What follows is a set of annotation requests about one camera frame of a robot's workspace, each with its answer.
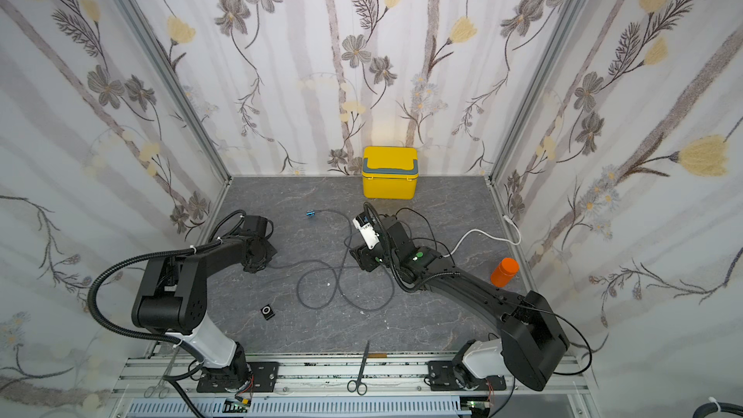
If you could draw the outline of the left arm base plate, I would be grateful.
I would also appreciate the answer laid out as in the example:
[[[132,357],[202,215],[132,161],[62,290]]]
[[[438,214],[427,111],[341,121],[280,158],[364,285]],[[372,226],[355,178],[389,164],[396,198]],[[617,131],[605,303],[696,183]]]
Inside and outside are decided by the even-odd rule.
[[[272,393],[278,379],[278,362],[253,362],[222,369],[205,368],[197,382],[199,393]]]

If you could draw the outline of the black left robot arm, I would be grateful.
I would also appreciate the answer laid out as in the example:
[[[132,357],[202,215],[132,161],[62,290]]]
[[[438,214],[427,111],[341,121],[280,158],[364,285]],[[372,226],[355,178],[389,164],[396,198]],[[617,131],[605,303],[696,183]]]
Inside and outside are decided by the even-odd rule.
[[[133,324],[174,340],[193,354],[202,366],[201,378],[218,391],[244,388],[252,371],[242,346],[207,313],[207,280],[231,265],[249,273],[263,270],[277,253],[269,242],[272,234],[273,223],[267,218],[241,215],[229,234],[212,238],[214,248],[147,261],[135,296]]]

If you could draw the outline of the black mp3 player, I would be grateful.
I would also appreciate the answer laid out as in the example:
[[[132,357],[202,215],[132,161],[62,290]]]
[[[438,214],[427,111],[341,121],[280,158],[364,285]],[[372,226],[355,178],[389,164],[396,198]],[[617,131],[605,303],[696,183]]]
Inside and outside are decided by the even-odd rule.
[[[265,305],[260,309],[261,315],[264,317],[265,320],[272,319],[275,316],[275,312],[273,311],[272,307],[270,305]]]

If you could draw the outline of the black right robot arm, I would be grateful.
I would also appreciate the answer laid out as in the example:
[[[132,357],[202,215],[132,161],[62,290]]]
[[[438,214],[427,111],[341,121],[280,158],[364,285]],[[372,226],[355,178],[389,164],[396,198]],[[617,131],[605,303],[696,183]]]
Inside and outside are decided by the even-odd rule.
[[[352,224],[364,240],[350,251],[361,269],[372,272],[384,266],[403,291],[442,295],[478,315],[495,332],[495,340],[471,340],[457,352],[450,367],[453,385],[475,389],[490,377],[508,373],[533,391],[546,388],[569,341],[541,294],[520,295],[471,275],[439,251],[416,246],[394,217],[360,214]]]

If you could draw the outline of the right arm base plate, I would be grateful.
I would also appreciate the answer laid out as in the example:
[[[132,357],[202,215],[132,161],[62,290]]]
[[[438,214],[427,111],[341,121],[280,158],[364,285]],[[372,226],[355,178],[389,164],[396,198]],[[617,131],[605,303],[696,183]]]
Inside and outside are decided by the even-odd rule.
[[[496,375],[478,379],[470,375],[464,367],[456,366],[453,361],[430,361],[427,363],[428,374],[424,382],[435,392],[464,391],[505,391],[508,386],[505,377]]]

